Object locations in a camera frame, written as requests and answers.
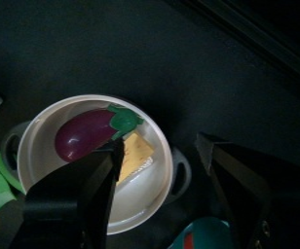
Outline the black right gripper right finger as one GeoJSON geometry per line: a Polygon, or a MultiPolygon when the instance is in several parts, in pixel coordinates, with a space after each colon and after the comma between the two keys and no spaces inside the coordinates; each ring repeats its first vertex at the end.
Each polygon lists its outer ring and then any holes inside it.
{"type": "Polygon", "coordinates": [[[234,249],[300,249],[300,166],[215,136],[195,147],[234,249]]]}

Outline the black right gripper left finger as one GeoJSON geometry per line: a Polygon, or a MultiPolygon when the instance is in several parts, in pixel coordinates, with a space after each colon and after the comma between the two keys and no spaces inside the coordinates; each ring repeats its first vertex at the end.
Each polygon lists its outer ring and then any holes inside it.
{"type": "Polygon", "coordinates": [[[8,249],[106,249],[123,157],[124,142],[116,140],[33,184],[8,249]]]}

